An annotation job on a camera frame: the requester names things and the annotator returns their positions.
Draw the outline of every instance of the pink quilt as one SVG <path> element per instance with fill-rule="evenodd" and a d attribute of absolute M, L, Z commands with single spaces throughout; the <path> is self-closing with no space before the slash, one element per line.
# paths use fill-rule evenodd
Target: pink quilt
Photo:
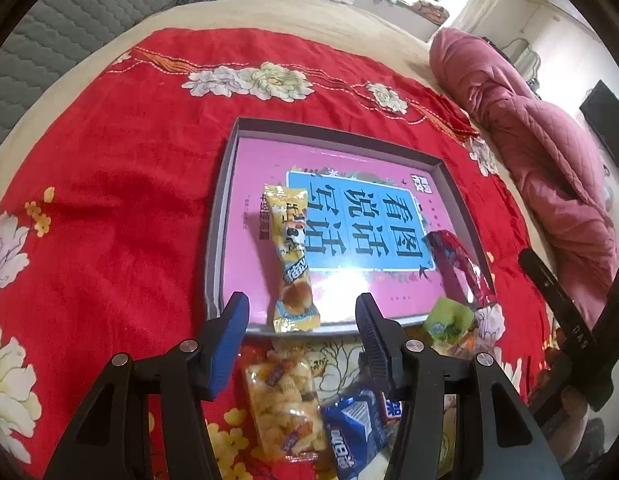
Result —
<path fill-rule="evenodd" d="M 440 85 L 490 132 L 556 250 L 558 279 L 593 326 L 619 267 L 619 245 L 591 135 L 538 100 L 514 67 L 476 36 L 443 28 L 430 64 Z"/>

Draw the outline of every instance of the candy wrapper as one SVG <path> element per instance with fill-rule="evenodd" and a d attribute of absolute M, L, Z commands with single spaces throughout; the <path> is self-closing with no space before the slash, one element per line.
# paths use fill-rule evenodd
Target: candy wrapper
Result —
<path fill-rule="evenodd" d="M 423 328 L 433 339 L 456 344 L 472 327 L 474 313 L 464 304 L 439 298 L 430 311 Z"/>
<path fill-rule="evenodd" d="M 381 413 L 386 424 L 392 424 L 403 416 L 403 402 L 400 400 L 389 400 L 381 392 Z"/>
<path fill-rule="evenodd" d="M 266 186 L 270 208 L 270 231 L 282 268 L 280 298 L 274 310 L 276 332 L 312 330 L 320 315 L 311 292 L 310 270 L 305 258 L 305 228 L 308 206 L 306 189 Z"/>
<path fill-rule="evenodd" d="M 462 291 L 461 284 L 454 272 L 454 269 L 458 269 L 464 274 L 473 297 L 469 303 L 476 303 L 478 308 L 496 303 L 494 290 L 481 273 L 480 267 L 471 260 L 467 250 L 456 235 L 445 230 L 432 231 L 426 239 L 432 249 L 436 266 L 443 279 L 445 295 L 448 298 L 460 303 L 467 302 L 467 297 Z"/>
<path fill-rule="evenodd" d="M 376 393 L 365 383 L 353 385 L 336 402 L 321 408 L 334 452 L 339 480 L 351 480 L 387 446 Z"/>
<path fill-rule="evenodd" d="M 270 351 L 245 368 L 254 425 L 266 459 L 308 462 L 327 449 L 310 365 Z"/>

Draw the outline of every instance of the green snack wrapper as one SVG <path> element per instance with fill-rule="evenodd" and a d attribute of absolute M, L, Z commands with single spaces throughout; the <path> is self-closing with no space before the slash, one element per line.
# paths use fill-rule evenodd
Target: green snack wrapper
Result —
<path fill-rule="evenodd" d="M 474 312 L 464 304 L 449 298 L 439 298 L 433 306 L 423 328 L 432 338 L 456 344 L 474 322 Z"/>

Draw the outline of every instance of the television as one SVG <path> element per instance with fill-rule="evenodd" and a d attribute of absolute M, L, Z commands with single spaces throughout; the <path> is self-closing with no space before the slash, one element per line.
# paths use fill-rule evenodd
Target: television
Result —
<path fill-rule="evenodd" d="M 619 98 L 599 81 L 581 105 L 581 111 L 619 169 Z"/>

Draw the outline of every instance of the gray quilted headboard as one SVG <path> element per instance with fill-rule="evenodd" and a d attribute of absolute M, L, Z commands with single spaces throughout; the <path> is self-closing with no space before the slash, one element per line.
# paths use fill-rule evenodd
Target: gray quilted headboard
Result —
<path fill-rule="evenodd" d="M 0 49 L 0 144 L 65 72 L 176 0 L 39 0 Z"/>

